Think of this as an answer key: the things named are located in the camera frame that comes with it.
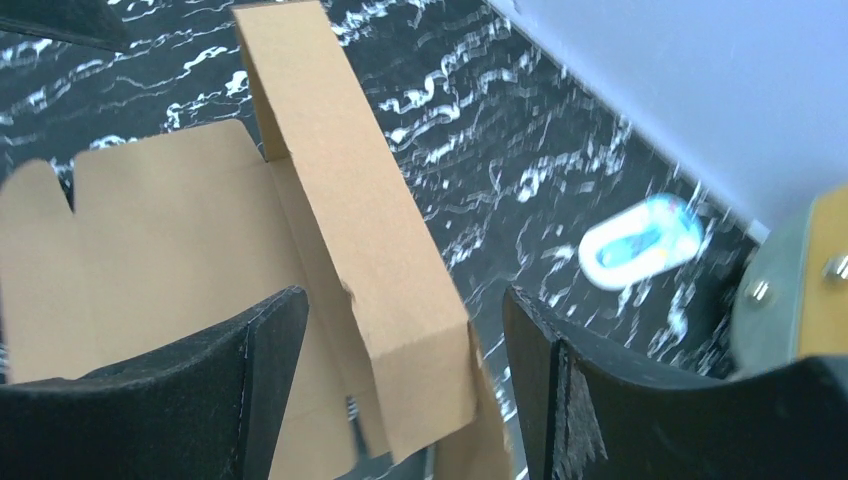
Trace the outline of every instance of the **black marble floor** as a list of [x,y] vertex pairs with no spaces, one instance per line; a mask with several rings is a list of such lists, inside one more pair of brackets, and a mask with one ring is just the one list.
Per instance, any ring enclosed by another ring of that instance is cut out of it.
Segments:
[[[0,35],[2,175],[224,118],[258,141],[232,0],[109,0],[126,55]],[[501,325],[506,286],[656,360],[724,376],[728,301],[753,242],[565,70],[481,0],[325,0],[445,264],[471,311],[523,466]],[[623,292],[593,287],[576,247],[592,225],[656,192],[689,200],[696,261]]]

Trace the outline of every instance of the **white plastic object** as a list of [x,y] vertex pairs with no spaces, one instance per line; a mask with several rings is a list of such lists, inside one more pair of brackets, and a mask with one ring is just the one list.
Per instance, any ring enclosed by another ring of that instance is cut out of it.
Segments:
[[660,193],[590,228],[577,249],[583,274],[603,290],[623,290],[698,255],[701,221],[675,195]]

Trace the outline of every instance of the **cardboard flap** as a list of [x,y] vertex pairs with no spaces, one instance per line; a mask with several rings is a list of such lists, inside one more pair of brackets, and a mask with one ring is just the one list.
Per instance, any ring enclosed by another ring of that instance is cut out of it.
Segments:
[[[296,283],[290,272],[301,267],[280,249],[291,241],[273,181],[238,122],[79,155],[73,215],[47,168],[26,165],[2,198],[15,381],[78,377]],[[36,221],[58,204],[64,216]]]
[[483,358],[480,338],[472,325],[469,334],[474,346],[475,385],[479,403],[474,421],[436,445],[435,480],[513,480],[516,476],[513,447],[501,408],[495,398],[495,384]]
[[289,218],[321,285],[313,302],[333,322],[348,391],[359,401],[376,386],[402,460],[473,418],[467,312],[321,5],[235,16],[269,161],[290,162],[308,199],[309,215]]
[[6,232],[46,218],[70,217],[71,209],[53,167],[33,159],[19,166],[0,190],[0,227]]
[[82,152],[74,165],[74,206],[77,212],[87,213],[103,205],[105,198],[122,203],[146,201],[165,190],[263,163],[238,120]]
[[81,281],[85,270],[70,205],[50,164],[29,161],[6,180],[0,218],[3,337],[12,360],[9,381],[88,373],[97,353],[88,290]]

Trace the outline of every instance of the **black and white marble pattern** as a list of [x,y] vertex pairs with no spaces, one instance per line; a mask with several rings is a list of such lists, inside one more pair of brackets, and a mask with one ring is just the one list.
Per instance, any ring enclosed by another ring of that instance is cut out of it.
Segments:
[[[514,283],[575,323],[658,361],[724,376],[728,303],[754,243],[564,68],[481,0],[324,0],[410,190],[473,315],[526,478],[501,325]],[[0,35],[3,178],[51,160],[225,118],[259,141],[229,7],[235,0],[109,0],[127,54]],[[592,225],[646,196],[690,201],[696,261],[604,292],[580,273]]]

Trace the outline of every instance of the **cardboard box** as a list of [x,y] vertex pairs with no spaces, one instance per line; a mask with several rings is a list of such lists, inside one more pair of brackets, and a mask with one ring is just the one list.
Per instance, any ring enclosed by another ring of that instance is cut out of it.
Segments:
[[267,163],[226,121],[79,154],[73,212],[46,162],[4,185],[11,380],[79,377],[297,284],[310,321],[272,478],[352,468],[348,396],[372,455],[444,438],[438,479],[510,478],[467,312],[323,9],[235,16]]

